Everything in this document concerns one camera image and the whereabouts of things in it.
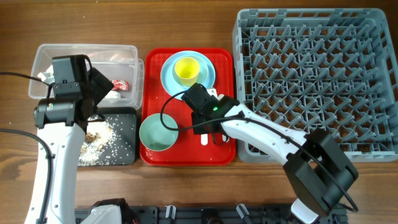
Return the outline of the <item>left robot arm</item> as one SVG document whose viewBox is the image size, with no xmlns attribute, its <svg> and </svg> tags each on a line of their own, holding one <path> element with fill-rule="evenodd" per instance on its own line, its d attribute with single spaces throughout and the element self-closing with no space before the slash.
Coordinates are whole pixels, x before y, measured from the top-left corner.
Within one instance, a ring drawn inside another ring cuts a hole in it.
<svg viewBox="0 0 398 224">
<path fill-rule="evenodd" d="M 86 55 L 52 59 L 52 92 L 34 110 L 39 153 L 26 223 L 74 223 L 80 149 L 90 117 L 113 84 Z"/>
</svg>

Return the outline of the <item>red candy wrapper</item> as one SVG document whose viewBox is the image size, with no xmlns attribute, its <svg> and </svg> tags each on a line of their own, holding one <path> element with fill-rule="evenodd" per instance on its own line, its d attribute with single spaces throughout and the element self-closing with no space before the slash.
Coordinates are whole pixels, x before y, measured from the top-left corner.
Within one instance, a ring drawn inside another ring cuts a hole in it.
<svg viewBox="0 0 398 224">
<path fill-rule="evenodd" d="M 129 82 L 127 80 L 111 80 L 113 84 L 113 91 L 128 91 Z"/>
</svg>

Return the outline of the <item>white plastic spoon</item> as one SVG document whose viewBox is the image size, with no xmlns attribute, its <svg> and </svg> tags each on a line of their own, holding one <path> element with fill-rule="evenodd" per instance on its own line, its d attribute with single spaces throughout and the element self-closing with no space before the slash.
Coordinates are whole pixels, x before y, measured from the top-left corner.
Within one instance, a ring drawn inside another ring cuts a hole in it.
<svg viewBox="0 0 398 224">
<path fill-rule="evenodd" d="M 228 97 L 225 96 L 224 94 L 220 94 L 218 96 L 218 99 L 221 100 L 221 101 L 225 101 L 225 100 L 227 100 L 227 98 Z M 224 144 L 224 143 L 229 141 L 229 137 L 228 136 L 225 136 L 224 134 L 222 134 L 221 137 L 222 137 L 222 141 L 223 141 L 222 144 Z"/>
</svg>

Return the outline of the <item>green bowl with food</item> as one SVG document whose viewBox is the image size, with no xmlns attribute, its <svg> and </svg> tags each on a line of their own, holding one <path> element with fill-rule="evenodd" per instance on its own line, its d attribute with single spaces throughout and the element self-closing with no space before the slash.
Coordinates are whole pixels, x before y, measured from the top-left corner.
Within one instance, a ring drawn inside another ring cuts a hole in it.
<svg viewBox="0 0 398 224">
<path fill-rule="evenodd" d="M 139 138 L 143 145 L 151 151 L 164 151 L 172 147 L 178 138 L 178 131 L 164 127 L 160 113 L 148 116 L 141 124 Z"/>
</svg>

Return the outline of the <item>yellow plastic cup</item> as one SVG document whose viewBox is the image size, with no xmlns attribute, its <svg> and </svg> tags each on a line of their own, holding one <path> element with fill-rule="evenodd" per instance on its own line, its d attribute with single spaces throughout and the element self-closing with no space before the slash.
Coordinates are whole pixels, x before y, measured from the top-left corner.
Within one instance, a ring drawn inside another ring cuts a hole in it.
<svg viewBox="0 0 398 224">
<path fill-rule="evenodd" d="M 199 72 L 200 64 L 193 57 L 182 57 L 175 64 L 175 73 L 183 86 L 192 86 Z"/>
</svg>

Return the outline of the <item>white plastic fork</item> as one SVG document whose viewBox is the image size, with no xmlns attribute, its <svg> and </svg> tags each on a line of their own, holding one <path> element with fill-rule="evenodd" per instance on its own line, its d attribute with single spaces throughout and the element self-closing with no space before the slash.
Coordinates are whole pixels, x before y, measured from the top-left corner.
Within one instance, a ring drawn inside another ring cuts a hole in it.
<svg viewBox="0 0 398 224">
<path fill-rule="evenodd" d="M 200 136 L 200 142 L 202 146 L 206 146 L 208 144 L 208 135 L 207 134 L 202 134 Z"/>
</svg>

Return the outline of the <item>light blue plate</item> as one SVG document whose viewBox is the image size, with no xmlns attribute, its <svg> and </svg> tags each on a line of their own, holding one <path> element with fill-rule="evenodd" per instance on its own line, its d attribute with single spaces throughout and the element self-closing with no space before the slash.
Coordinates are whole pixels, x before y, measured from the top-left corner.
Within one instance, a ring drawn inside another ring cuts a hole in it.
<svg viewBox="0 0 398 224">
<path fill-rule="evenodd" d="M 179 85 L 175 81 L 173 71 L 172 71 L 175 62 L 178 59 L 180 59 L 181 57 L 185 57 L 185 56 L 199 57 L 206 62 L 207 66 L 208 66 L 208 76 L 207 76 L 207 79 L 204 82 L 204 84 L 202 84 L 205 88 L 212 88 L 215 83 L 215 79 L 216 79 L 215 68 L 214 68 L 213 64 L 211 63 L 211 61 L 206 56 L 204 56 L 203 54 L 201 54 L 199 52 L 192 51 L 192 50 L 184 50 L 181 52 L 177 52 L 176 54 L 173 54 L 165 61 L 165 63 L 162 66 L 161 73 L 160 73 L 160 79 L 161 79 L 162 86 L 163 86 L 164 90 L 170 96 L 177 94 L 178 92 L 188 90 L 188 89 L 182 88 L 182 86 Z"/>
</svg>

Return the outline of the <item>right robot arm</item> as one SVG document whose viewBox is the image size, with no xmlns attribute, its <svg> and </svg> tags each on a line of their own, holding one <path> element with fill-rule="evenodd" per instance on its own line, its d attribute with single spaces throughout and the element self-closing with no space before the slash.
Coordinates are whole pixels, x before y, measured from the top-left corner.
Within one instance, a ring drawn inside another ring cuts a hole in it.
<svg viewBox="0 0 398 224">
<path fill-rule="evenodd" d="M 345 198 L 348 210 L 358 211 L 348 190 L 359 174 L 331 135 L 289 129 L 265 119 L 229 97 L 207 92 L 184 94 L 183 101 L 199 118 L 199 126 L 247 142 L 273 157 L 297 196 L 290 211 L 302 223 L 325 217 Z"/>
</svg>

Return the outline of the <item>white tissue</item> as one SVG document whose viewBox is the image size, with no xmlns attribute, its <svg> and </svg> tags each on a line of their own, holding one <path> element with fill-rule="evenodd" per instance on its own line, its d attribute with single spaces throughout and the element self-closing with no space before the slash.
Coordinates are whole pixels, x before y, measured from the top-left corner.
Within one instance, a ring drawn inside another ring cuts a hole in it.
<svg viewBox="0 0 398 224">
<path fill-rule="evenodd" d="M 108 100 L 117 100 L 121 98 L 121 94 L 118 91 L 110 91 L 106 96 L 105 99 Z"/>
</svg>

